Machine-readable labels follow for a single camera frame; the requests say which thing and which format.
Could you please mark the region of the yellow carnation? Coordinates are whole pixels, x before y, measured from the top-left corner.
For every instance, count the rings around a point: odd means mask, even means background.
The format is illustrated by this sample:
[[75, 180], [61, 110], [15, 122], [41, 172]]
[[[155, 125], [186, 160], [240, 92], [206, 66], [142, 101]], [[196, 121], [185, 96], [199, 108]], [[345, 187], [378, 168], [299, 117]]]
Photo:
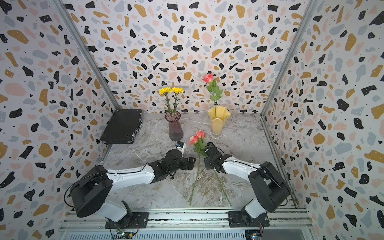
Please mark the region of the yellow carnation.
[[171, 92], [172, 92], [172, 89], [170, 87], [162, 88], [159, 90], [159, 95], [165, 97], [168, 114], [170, 115], [173, 114], [171, 104], [170, 104], [170, 99], [169, 99], [169, 93]]
[[184, 89], [178, 88], [178, 87], [173, 87], [172, 93], [174, 93], [174, 103], [173, 103], [172, 113], [173, 113], [173, 115], [175, 115], [178, 111], [179, 95], [184, 93]]

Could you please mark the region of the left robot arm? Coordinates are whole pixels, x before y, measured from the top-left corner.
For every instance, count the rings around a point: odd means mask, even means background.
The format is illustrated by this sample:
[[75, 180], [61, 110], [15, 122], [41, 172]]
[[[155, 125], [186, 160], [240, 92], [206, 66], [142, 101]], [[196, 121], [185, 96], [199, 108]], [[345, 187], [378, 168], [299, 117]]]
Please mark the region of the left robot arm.
[[178, 170], [193, 170], [196, 158], [185, 158], [183, 153], [179, 148], [172, 149], [160, 160], [132, 169], [107, 170], [102, 165], [93, 167], [69, 189], [77, 217], [104, 217], [111, 229], [133, 227], [134, 214], [130, 207], [125, 201], [114, 201], [109, 196], [110, 192], [157, 183], [173, 177]]

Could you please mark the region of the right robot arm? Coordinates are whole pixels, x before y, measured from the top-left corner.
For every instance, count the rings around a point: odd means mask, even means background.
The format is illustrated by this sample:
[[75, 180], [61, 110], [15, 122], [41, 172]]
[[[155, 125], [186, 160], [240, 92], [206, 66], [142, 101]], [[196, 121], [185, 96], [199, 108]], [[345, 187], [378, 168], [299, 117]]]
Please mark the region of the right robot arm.
[[224, 154], [212, 142], [204, 149], [205, 167], [220, 174], [237, 176], [252, 186], [255, 198], [242, 209], [243, 221], [253, 221], [267, 212], [273, 213], [283, 206], [291, 195], [290, 188], [278, 170], [270, 162], [253, 164]]

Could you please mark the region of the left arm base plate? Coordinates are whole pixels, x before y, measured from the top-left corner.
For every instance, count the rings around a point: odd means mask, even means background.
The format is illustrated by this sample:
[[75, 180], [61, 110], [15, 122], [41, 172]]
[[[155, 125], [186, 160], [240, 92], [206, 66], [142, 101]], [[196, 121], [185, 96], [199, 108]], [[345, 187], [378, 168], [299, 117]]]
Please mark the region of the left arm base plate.
[[133, 212], [127, 214], [120, 221], [107, 220], [105, 229], [145, 229], [149, 220], [149, 212]]

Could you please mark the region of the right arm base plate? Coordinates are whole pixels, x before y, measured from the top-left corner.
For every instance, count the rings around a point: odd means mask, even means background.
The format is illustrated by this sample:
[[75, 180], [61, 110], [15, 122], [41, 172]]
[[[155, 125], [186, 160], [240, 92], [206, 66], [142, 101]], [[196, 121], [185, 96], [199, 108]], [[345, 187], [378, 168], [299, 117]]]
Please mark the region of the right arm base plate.
[[257, 218], [252, 218], [246, 211], [229, 211], [228, 221], [230, 228], [258, 228], [269, 227], [268, 215], [263, 213]]

